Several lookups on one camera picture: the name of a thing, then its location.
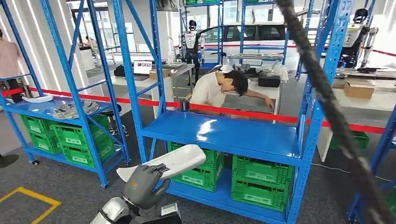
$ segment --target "white t-shirt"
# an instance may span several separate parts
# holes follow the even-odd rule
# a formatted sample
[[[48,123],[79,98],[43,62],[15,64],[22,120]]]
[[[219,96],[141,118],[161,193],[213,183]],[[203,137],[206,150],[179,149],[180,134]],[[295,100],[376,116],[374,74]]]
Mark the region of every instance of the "white t-shirt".
[[[221,92],[217,82],[216,72],[202,76],[195,85],[190,103],[221,107],[226,94]]]

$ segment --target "green plastic crate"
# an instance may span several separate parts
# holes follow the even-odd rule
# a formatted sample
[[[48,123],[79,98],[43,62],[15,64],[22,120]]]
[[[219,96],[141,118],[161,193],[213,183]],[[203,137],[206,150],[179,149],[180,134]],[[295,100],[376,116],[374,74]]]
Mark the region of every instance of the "green plastic crate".
[[[60,145],[67,161],[95,168],[95,163],[89,149],[70,147],[63,143],[60,143]],[[103,142],[103,144],[97,146],[96,149],[99,153],[100,161],[106,160],[115,153],[114,144],[111,140]]]
[[[96,117],[96,121],[102,125],[106,130],[109,129],[109,124],[107,122],[107,117],[104,115],[98,115]],[[84,136],[84,131],[80,126],[73,125],[65,125],[65,124],[57,124],[54,125],[54,130],[59,138],[59,141],[65,145],[70,147],[78,147],[89,149],[87,140]],[[107,141],[110,139],[110,136],[107,136],[106,133],[101,131],[96,125],[90,124],[91,135],[95,145],[99,145],[102,141]]]
[[[284,212],[289,197],[288,189],[277,189],[240,180],[232,180],[230,197],[248,203]]]
[[[358,132],[358,131],[352,131],[355,139],[358,143],[358,146],[362,149],[365,150],[368,146],[368,143],[370,142],[370,137],[365,133],[365,132]],[[338,149],[338,143],[335,139],[335,137],[332,137],[332,140],[330,141],[329,149]]]
[[[223,167],[224,158],[219,157],[216,169],[212,171],[195,168],[172,177],[172,179],[176,182],[214,192]]]
[[[233,155],[233,179],[290,189],[294,166]]]
[[[62,152],[58,138],[55,135],[52,135],[49,138],[43,137],[35,132],[29,132],[29,135],[36,148],[53,155],[57,155]]]
[[[396,215],[396,187],[392,187],[390,190],[390,193],[387,197],[387,203],[390,209],[390,212],[393,214],[393,216]]]
[[[26,115],[21,115],[21,119],[28,132],[37,133],[47,138],[54,135],[53,125],[57,124],[55,121]]]
[[[175,143],[175,142],[167,142],[168,144],[168,150],[169,152],[172,152],[182,146],[184,146],[183,144],[180,143]],[[215,150],[210,150],[210,149],[204,149],[202,148],[202,151],[204,151],[205,155],[206,155],[206,160],[204,163],[202,163],[198,168],[201,169],[210,169],[210,168],[216,168],[216,161],[218,160],[219,157],[224,158],[224,153],[223,152],[219,152],[219,151],[215,151]]]

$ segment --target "man's hand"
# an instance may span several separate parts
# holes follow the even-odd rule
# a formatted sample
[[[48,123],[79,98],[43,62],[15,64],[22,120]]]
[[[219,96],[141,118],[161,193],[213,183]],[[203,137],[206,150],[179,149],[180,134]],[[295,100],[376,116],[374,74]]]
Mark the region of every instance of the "man's hand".
[[[274,108],[274,103],[272,100],[269,97],[265,97],[264,100],[267,107],[272,110]]]

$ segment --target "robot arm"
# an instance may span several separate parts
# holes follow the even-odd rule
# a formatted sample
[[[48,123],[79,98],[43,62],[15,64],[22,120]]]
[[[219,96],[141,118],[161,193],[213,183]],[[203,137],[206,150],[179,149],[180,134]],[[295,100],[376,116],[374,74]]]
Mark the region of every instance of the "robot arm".
[[[201,51],[204,51],[204,47],[205,47],[205,34],[200,34],[199,35],[199,40],[198,40],[198,44],[201,48]]]
[[[155,189],[166,170],[168,169],[164,164],[138,166],[124,187],[123,197],[110,199],[99,209],[99,213],[91,224],[181,223],[176,204],[165,206],[167,210],[165,213],[163,207],[160,206],[164,200],[163,195],[169,187],[170,179],[164,180],[162,185]],[[149,209],[154,205],[156,206],[156,217],[141,217],[139,215],[139,209]]]
[[[373,51],[373,45],[374,45],[375,37],[377,36],[377,34],[378,34],[377,27],[371,28],[368,32],[369,36],[367,39],[366,46],[364,48],[364,57],[363,57],[363,61],[361,62],[361,68],[364,68],[367,64],[368,57],[370,56],[370,53]]]
[[[179,49],[181,49],[182,48],[182,45],[183,45],[183,34],[179,34]]]

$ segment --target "humanoid robot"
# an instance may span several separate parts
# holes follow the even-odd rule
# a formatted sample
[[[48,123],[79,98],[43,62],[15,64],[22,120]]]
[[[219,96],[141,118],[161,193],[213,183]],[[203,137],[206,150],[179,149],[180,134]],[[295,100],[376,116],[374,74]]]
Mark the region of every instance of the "humanoid robot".
[[[200,68],[200,63],[202,59],[202,54],[205,46],[205,35],[196,31],[197,22],[194,20],[189,21],[188,31],[179,34],[179,50],[185,49],[185,55],[183,57],[183,62],[188,64],[194,63],[195,68],[195,83],[198,81],[198,73]]]
[[[356,67],[362,45],[364,45],[366,37],[369,35],[366,46],[364,47],[364,57],[361,63],[361,68],[366,66],[368,56],[373,50],[375,36],[378,33],[378,28],[370,28],[367,25],[367,17],[367,9],[360,8],[356,10],[353,22],[348,24],[348,30],[345,35],[344,44],[338,61],[338,67]]]

